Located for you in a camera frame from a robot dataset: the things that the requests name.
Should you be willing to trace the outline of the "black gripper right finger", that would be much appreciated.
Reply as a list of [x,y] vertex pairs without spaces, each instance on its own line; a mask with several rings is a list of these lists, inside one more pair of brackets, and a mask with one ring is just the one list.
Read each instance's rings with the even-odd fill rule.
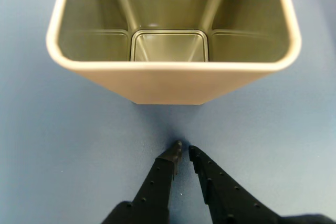
[[191,145],[188,152],[213,223],[285,223],[201,149]]

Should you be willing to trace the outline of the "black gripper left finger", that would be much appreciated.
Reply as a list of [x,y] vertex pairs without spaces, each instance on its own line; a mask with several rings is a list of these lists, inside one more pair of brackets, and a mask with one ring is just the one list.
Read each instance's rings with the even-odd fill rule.
[[103,223],[169,223],[172,182],[182,157],[182,143],[176,141],[159,155],[132,201],[123,201]]

